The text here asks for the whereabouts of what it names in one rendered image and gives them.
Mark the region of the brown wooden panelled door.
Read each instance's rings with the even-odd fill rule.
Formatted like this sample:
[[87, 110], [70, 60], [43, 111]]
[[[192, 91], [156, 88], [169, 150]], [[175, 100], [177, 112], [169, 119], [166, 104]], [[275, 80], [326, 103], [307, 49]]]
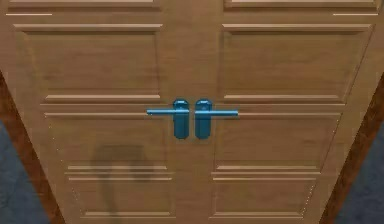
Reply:
[[65, 224], [176, 224], [187, 0], [0, 0], [0, 71]]
[[198, 224], [319, 224], [384, 73], [384, 0], [224, 0]]

